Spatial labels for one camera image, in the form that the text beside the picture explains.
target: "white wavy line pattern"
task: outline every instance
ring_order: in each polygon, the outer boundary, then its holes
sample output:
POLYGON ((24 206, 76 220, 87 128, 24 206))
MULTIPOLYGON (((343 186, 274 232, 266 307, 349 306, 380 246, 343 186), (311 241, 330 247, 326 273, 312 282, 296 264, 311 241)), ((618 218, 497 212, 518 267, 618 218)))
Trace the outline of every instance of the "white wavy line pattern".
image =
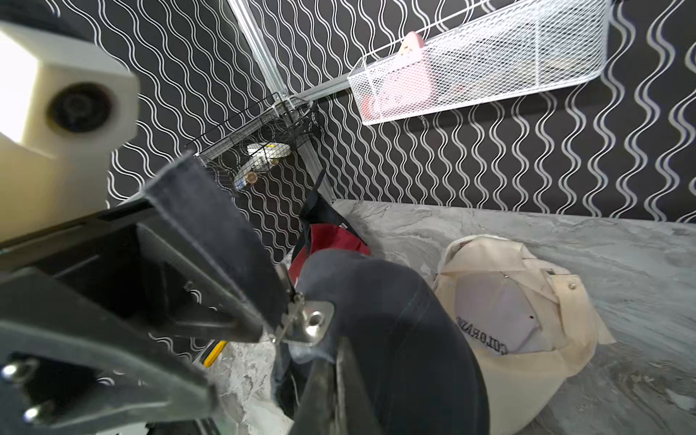
MULTIPOLYGON (((361 53, 374 49, 375 40, 400 38, 471 4, 468 0, 466 5, 454 0, 380 0, 367 10, 365 0, 287 2, 285 19, 293 28, 285 27, 283 34, 295 33, 294 39, 285 40, 291 44, 287 52, 298 59, 286 61, 283 67, 289 75, 294 72, 300 77, 307 70, 316 75, 312 62, 319 63, 323 77, 348 72, 361 53), (301 19, 299 10, 304 12, 301 19), (327 34, 321 47, 312 45, 315 31, 327 34), (306 60, 306 66, 299 58, 306 60)), ((674 207, 670 206, 674 200, 667 199, 679 194, 696 208, 696 199, 691 198, 696 174, 683 173, 681 166, 674 165, 674 156, 682 155, 695 140, 688 110, 694 86, 684 75, 689 71, 687 52, 692 53, 694 41, 673 40, 679 37, 664 32, 676 26, 678 15, 696 13, 690 5, 686 11, 688 3, 670 0, 641 8, 635 2, 612 2, 609 59, 599 79, 544 93, 541 99, 520 97, 493 103, 497 114, 491 112, 493 118, 488 111, 484 114, 472 108, 464 116, 462 111, 453 111, 455 125, 451 121, 443 124, 452 117, 435 114, 423 117, 418 127, 416 120, 400 120, 367 128, 359 123, 352 96, 324 100, 319 105, 326 114, 323 127, 328 132, 319 138, 319 153, 328 165, 329 180, 344 198, 372 200, 376 196, 397 202, 691 221, 695 217, 691 213, 670 215, 668 208, 674 207), (654 58, 643 56, 641 44, 655 53, 654 58), (674 62, 677 56, 683 56, 685 63, 674 62), (686 84, 680 86, 679 98, 656 93, 658 84, 669 80, 667 76, 677 69, 682 70, 678 73, 686 84), (624 98, 627 93, 634 98, 624 98), (564 110, 556 111, 558 104, 564 110), (637 111, 644 114, 644 120, 637 119, 641 118, 637 111), (355 121, 347 121, 347 115, 355 121), (671 129, 677 137, 655 148, 647 138, 651 129, 671 129), (357 143, 369 148, 363 150, 357 143), (458 152, 449 151, 450 143, 458 152), (637 185, 636 175, 642 176, 649 168, 654 168, 649 176, 657 180, 652 191, 637 185), (505 188, 508 183, 512 189, 505 188)), ((476 13, 472 9, 461 19, 466 22, 503 4, 484 3, 476 13)), ((261 16, 260 21, 272 26, 273 20, 261 16)), ((438 25, 437 31, 446 31, 456 25, 454 21, 438 25)), ((305 79, 293 83, 301 83, 302 90, 315 85, 305 79)))

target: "wall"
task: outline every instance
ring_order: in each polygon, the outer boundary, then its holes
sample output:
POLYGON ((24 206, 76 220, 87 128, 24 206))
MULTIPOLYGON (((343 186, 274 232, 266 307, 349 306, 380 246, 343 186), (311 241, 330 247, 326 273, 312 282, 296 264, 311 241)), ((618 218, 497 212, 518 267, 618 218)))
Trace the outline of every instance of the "wall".
MULTIPOLYGON (((212 143, 214 134, 196 139, 270 95, 227 0, 40 1, 140 78, 138 135, 111 155, 106 206, 187 149, 212 143)), ((256 114, 235 118, 233 127, 256 114)), ((309 185, 304 164, 292 158, 235 199, 274 261, 299 234, 296 214, 309 185)))
MULTIPOLYGON (((474 1, 251 3, 299 92, 474 1)), ((685 0, 614 3, 605 71, 573 88, 371 127, 350 92, 326 98, 318 150, 329 179, 341 198, 689 222, 695 14, 685 0)))

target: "fabric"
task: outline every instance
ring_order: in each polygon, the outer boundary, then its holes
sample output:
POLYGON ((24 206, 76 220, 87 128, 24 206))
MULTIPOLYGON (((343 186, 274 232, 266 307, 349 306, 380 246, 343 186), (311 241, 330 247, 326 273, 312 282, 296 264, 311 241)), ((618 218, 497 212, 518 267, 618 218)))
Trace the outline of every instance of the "fabric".
POLYGON ((311 245, 309 248, 306 245, 303 246, 290 265, 289 273, 293 284, 297 282, 307 258, 322 249, 344 249, 370 255, 370 248, 365 242, 340 226, 331 223, 315 223, 310 226, 310 233, 311 245))
POLYGON ((452 242, 443 255, 435 293, 474 349, 489 396, 491 435, 513 434, 526 426, 563 381, 585 367, 597 344, 614 342, 582 280, 537 259, 522 243, 490 235, 452 242), (516 289, 528 304, 498 299, 501 280, 506 292, 516 289), (478 300, 486 290, 487 306, 478 300), (465 311, 470 320, 457 319, 458 299, 472 301, 480 310, 465 311), (511 314, 515 304, 520 311, 511 314), (523 322, 529 315, 535 317, 537 327, 523 322), (467 331, 469 322, 480 327, 477 336, 467 331), (511 331, 519 325, 522 331, 511 331), (507 353, 491 352, 495 343, 488 336, 482 339, 481 331, 496 334, 500 342, 517 338, 509 342, 518 347, 507 353))
POLYGON ((322 184, 322 180, 326 175, 326 171, 322 171, 317 177, 317 181, 314 183, 312 190, 307 194, 307 199, 305 199, 304 204, 302 204, 302 209, 299 212, 299 219, 302 226, 302 234, 297 238, 297 243, 292 250, 292 260, 300 254, 300 250, 304 246, 311 246, 311 231, 310 225, 314 223, 332 223, 333 225, 340 226, 349 231, 353 236, 360 239, 358 233, 353 229, 351 224, 341 216, 337 211, 331 207, 324 197, 322 197, 319 192, 319 186, 322 184))
POLYGON ((325 249, 307 260, 296 289, 331 302, 335 314, 316 347, 280 347, 274 383, 283 409, 294 410, 296 397, 288 393, 297 385, 302 394, 309 363, 333 362, 338 339, 346 336, 384 434, 489 433, 476 360, 416 271, 325 249))
POLYGON ((454 302, 462 331, 500 355, 519 353, 539 328, 529 302, 503 274, 473 274, 457 281, 454 302))

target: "pink object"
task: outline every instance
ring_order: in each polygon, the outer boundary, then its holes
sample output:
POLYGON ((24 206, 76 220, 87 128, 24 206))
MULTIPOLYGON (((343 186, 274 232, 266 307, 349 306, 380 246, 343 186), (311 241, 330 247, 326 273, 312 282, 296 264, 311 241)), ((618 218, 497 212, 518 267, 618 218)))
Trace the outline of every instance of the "pink object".
POLYGON ((377 93, 372 112, 403 110, 409 106, 428 103, 433 96, 430 65, 421 50, 425 41, 416 32, 409 32, 392 59, 392 72, 384 79, 377 93))

